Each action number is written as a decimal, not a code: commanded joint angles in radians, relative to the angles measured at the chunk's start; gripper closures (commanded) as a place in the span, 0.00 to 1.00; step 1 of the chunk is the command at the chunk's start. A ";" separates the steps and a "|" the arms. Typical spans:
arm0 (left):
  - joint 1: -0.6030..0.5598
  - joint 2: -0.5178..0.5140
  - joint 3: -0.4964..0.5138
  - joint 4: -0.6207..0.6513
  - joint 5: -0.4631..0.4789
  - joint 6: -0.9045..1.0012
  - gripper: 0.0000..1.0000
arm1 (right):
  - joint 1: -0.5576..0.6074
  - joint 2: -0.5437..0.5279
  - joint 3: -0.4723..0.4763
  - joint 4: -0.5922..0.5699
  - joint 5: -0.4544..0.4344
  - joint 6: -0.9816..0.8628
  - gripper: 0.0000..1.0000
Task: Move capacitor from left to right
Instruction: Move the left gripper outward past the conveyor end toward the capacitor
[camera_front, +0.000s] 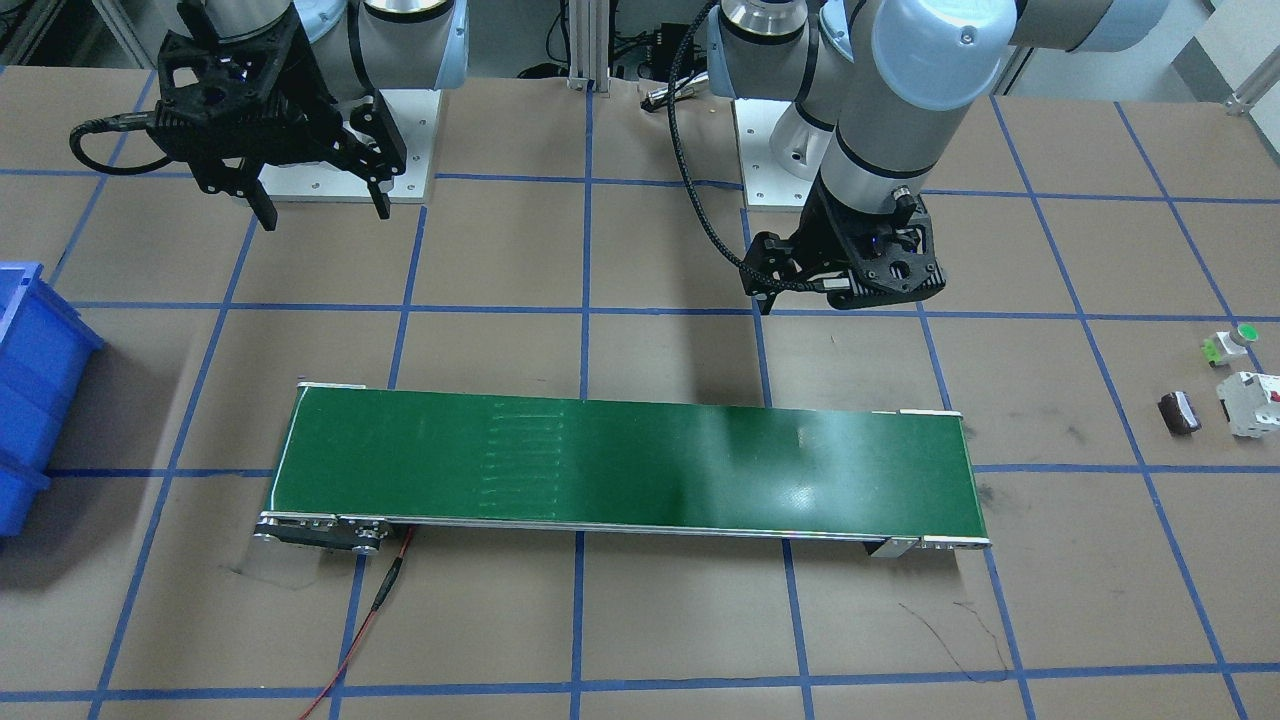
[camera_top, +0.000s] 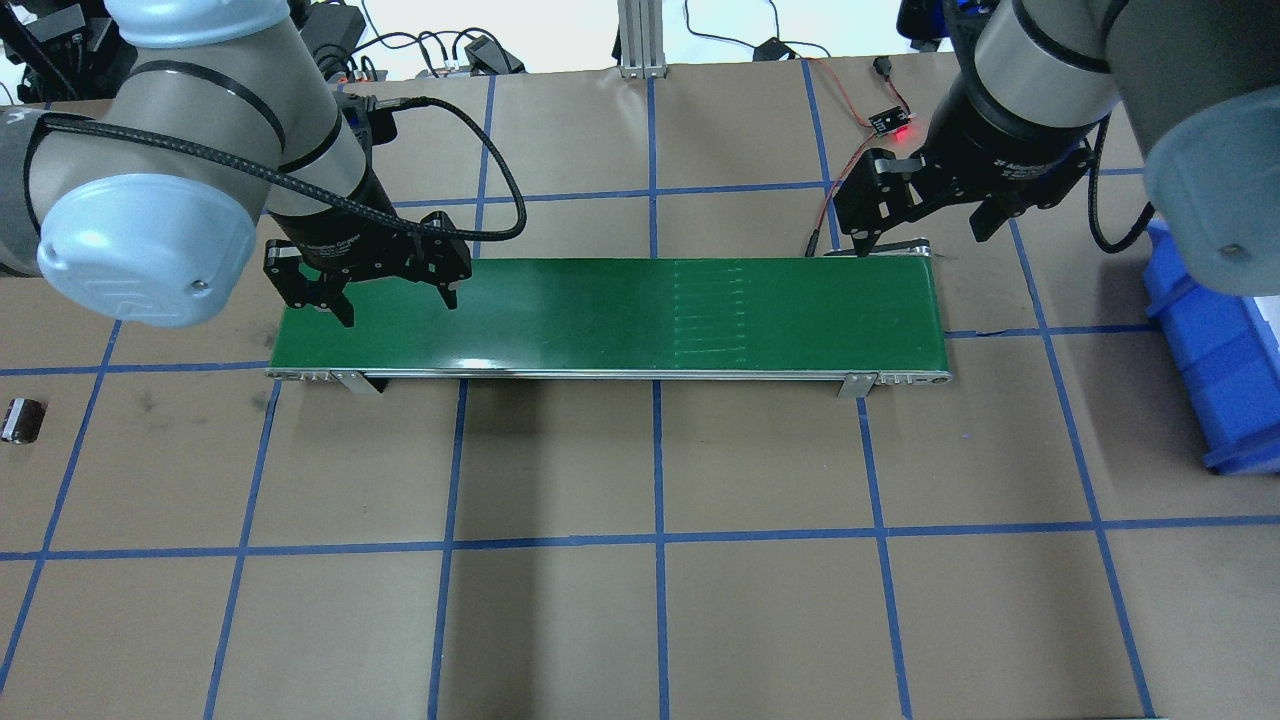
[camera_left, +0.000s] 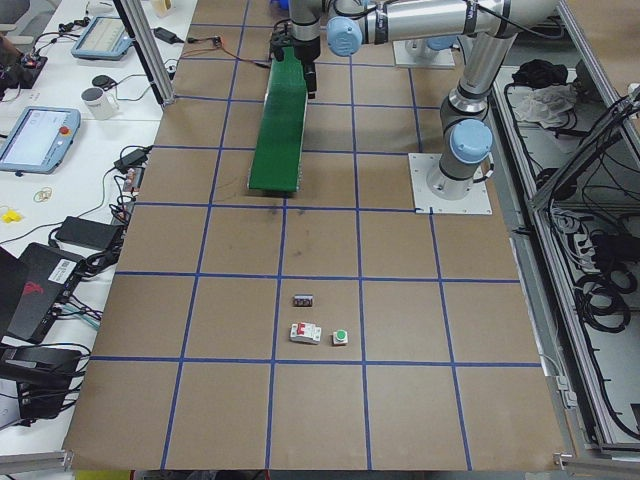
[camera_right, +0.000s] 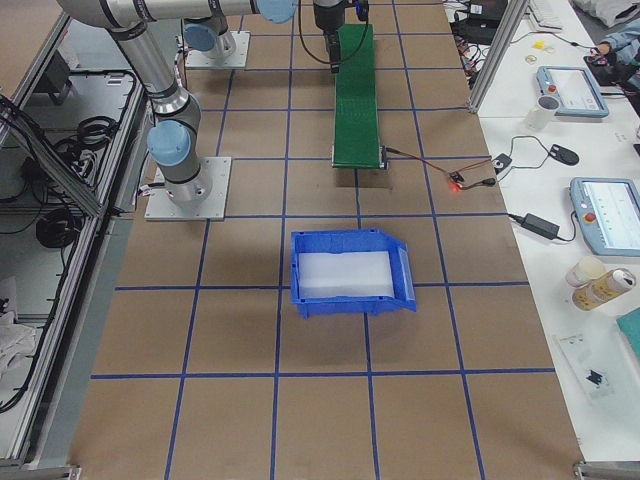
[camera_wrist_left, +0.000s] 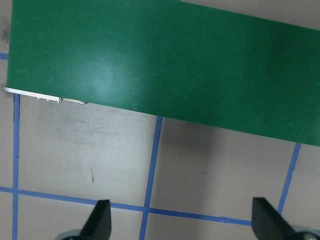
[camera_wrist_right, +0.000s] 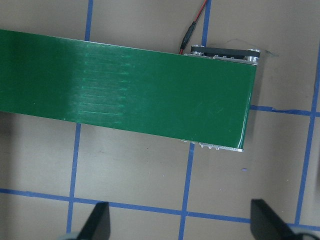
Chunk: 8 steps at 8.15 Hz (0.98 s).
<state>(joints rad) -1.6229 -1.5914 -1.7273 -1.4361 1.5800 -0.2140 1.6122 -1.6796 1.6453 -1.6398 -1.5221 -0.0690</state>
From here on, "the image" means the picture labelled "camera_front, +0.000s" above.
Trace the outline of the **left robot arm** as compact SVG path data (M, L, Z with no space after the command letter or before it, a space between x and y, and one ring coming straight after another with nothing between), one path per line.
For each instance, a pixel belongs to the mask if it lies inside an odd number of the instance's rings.
M1164 1L710 1L710 91L786 102L773 154L810 181L791 236L762 232L739 269L760 313L780 293L837 310L945 288L922 187L1007 47L1117 53Z

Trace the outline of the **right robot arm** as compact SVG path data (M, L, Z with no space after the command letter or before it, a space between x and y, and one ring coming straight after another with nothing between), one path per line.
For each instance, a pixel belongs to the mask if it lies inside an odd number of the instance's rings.
M457 88L463 1L163 1L160 97L148 137L207 193L276 209L265 167L324 163L365 184L381 219L410 154L389 90Z

